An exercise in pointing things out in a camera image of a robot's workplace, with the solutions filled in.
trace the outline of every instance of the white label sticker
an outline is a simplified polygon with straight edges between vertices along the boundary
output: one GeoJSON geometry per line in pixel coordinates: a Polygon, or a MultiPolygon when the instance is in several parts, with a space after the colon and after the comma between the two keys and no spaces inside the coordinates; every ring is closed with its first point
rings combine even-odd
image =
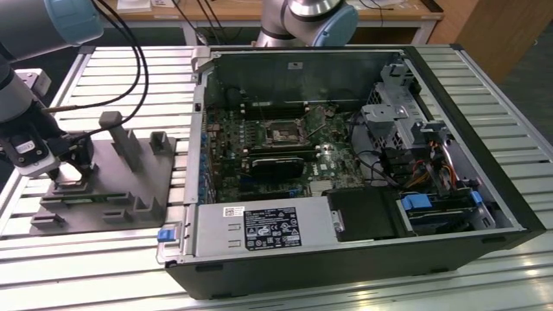
{"type": "Polygon", "coordinates": [[[29,141],[27,143],[23,143],[19,146],[17,146],[17,150],[21,154],[25,154],[26,152],[33,151],[33,149],[35,149],[34,141],[29,141]]]}
{"type": "Polygon", "coordinates": [[[155,15],[154,18],[159,19],[179,19],[178,15],[155,15]]]}
{"type": "Polygon", "coordinates": [[[244,206],[227,206],[223,209],[224,217],[244,216],[244,206]]]}
{"type": "Polygon", "coordinates": [[[288,63],[288,70],[299,70],[304,68],[304,63],[288,63]]]}

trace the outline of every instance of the black cable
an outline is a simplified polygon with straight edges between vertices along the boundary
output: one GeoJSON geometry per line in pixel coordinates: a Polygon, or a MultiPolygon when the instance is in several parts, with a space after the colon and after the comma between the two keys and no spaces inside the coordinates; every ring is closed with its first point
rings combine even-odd
{"type": "Polygon", "coordinates": [[[371,0],[371,2],[376,4],[378,8],[374,8],[374,7],[368,6],[368,5],[363,2],[363,0],[360,0],[360,2],[362,2],[363,6],[364,6],[366,8],[370,8],[371,10],[379,10],[379,12],[380,12],[380,27],[384,27],[384,15],[383,15],[383,11],[394,11],[395,9],[394,9],[394,8],[383,8],[383,7],[379,5],[379,3],[376,3],[376,2],[375,2],[375,0],[371,0]]]}
{"type": "Polygon", "coordinates": [[[227,44],[231,44],[240,37],[243,30],[244,30],[244,27],[240,27],[239,31],[236,32],[236,35],[231,39],[227,38],[227,44]]]}
{"type": "MultiPolygon", "coordinates": [[[[117,20],[119,21],[119,23],[122,24],[125,30],[127,31],[129,34],[129,38],[131,39],[131,44],[137,46],[137,49],[139,51],[139,55],[141,55],[141,59],[142,59],[142,63],[145,66],[145,92],[142,94],[142,98],[139,101],[139,104],[137,105],[135,110],[131,112],[131,115],[127,116],[127,118],[125,118],[122,121],[119,121],[118,123],[113,124],[111,126],[106,127],[106,128],[99,128],[98,130],[94,130],[89,133],[85,133],[83,135],[78,136],[73,141],[78,142],[82,139],[86,139],[89,137],[91,137],[93,135],[109,131],[113,128],[117,128],[118,126],[122,126],[123,124],[126,124],[127,122],[130,122],[133,120],[133,118],[135,117],[135,115],[139,113],[141,108],[145,105],[145,101],[147,100],[147,95],[149,95],[149,90],[150,90],[150,71],[149,71],[149,63],[147,63],[147,57],[145,56],[145,51],[142,49],[142,46],[139,44],[139,40],[137,39],[137,36],[130,28],[130,26],[127,25],[127,23],[125,22],[125,20],[122,19],[122,16],[119,16],[118,12],[113,9],[113,7],[106,3],[105,0],[97,0],[103,7],[106,8],[106,10],[110,11],[110,13],[115,16],[117,20]]],[[[107,14],[103,14],[103,16],[109,19],[109,21],[111,20],[111,17],[107,14]]]]}
{"type": "Polygon", "coordinates": [[[55,113],[55,112],[62,112],[62,111],[75,111],[75,110],[81,110],[81,109],[97,108],[97,107],[106,106],[106,105],[122,100],[125,97],[127,97],[127,95],[130,95],[133,93],[137,86],[139,85],[141,75],[142,75],[142,65],[141,65],[141,55],[139,55],[139,51],[137,49],[137,45],[133,43],[131,37],[123,31],[122,27],[119,27],[119,25],[114,22],[114,20],[110,18],[110,16],[106,14],[106,12],[103,10],[101,10],[97,3],[93,3],[93,4],[95,5],[97,11],[101,13],[101,15],[110,22],[110,24],[113,24],[114,28],[123,35],[123,38],[131,43],[131,48],[133,48],[133,51],[135,52],[135,58],[137,58],[137,78],[135,78],[135,81],[133,82],[133,85],[131,85],[130,89],[121,96],[118,96],[117,98],[114,98],[111,100],[107,100],[106,102],[99,102],[97,104],[45,108],[43,111],[46,113],[55,113]]]}
{"type": "Polygon", "coordinates": [[[214,33],[215,36],[215,40],[218,41],[218,44],[222,45],[222,41],[218,35],[218,32],[215,31],[215,27],[214,27],[214,22],[211,21],[210,15],[205,9],[205,6],[202,4],[202,0],[197,0],[198,5],[201,6],[202,12],[205,13],[206,18],[209,19],[209,23],[210,23],[210,28],[211,28],[211,32],[214,33]]]}
{"type": "Polygon", "coordinates": [[[185,12],[183,12],[182,8],[179,7],[179,4],[178,4],[177,0],[171,0],[171,2],[174,2],[175,7],[177,7],[177,9],[178,9],[179,13],[182,14],[182,16],[183,16],[185,20],[187,21],[189,25],[191,26],[191,28],[193,28],[194,32],[197,33],[197,36],[201,38],[201,41],[203,42],[202,38],[205,38],[206,36],[205,36],[205,35],[203,35],[199,31],[198,31],[198,29],[197,29],[197,28],[195,28],[195,26],[193,25],[193,22],[191,22],[191,20],[189,19],[187,15],[185,14],[185,12]]]}
{"type": "Polygon", "coordinates": [[[226,28],[223,27],[222,22],[219,21],[218,14],[215,13],[214,8],[211,7],[211,4],[210,4],[210,0],[205,0],[205,2],[209,5],[209,9],[210,9],[211,14],[214,15],[215,22],[219,25],[219,30],[224,31],[226,28]]]}
{"type": "Polygon", "coordinates": [[[366,165],[375,173],[378,173],[387,181],[388,183],[398,188],[404,189],[404,186],[402,186],[382,170],[378,170],[370,163],[367,163],[359,156],[358,159],[360,160],[362,164],[366,165]]]}

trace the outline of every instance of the motherboard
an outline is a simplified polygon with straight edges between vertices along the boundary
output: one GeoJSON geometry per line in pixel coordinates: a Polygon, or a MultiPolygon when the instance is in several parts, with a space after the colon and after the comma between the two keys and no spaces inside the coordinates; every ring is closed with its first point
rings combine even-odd
{"type": "Polygon", "coordinates": [[[209,109],[207,132],[218,203],[320,196],[362,187],[348,142],[351,112],[332,104],[209,109]]]}

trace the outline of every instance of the blue latch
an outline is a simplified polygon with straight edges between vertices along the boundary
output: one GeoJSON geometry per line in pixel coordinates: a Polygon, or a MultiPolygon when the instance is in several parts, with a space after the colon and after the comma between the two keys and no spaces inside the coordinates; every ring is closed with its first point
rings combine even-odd
{"type": "Polygon", "coordinates": [[[177,233],[175,229],[162,229],[158,232],[158,242],[159,243],[175,242],[177,240],[175,233],[177,233]]]}
{"type": "Polygon", "coordinates": [[[471,192],[471,196],[474,197],[476,205],[480,205],[484,203],[483,196],[479,191],[471,192]]]}
{"type": "Polygon", "coordinates": [[[428,209],[432,207],[430,196],[426,194],[410,194],[403,198],[402,205],[404,205],[404,210],[411,209],[428,209]]]}

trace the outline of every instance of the barcode sticker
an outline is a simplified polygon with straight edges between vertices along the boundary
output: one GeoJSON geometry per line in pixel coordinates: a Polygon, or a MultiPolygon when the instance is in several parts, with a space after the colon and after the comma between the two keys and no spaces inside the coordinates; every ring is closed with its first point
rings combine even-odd
{"type": "Polygon", "coordinates": [[[227,206],[223,209],[224,217],[244,216],[244,206],[227,206]]]}

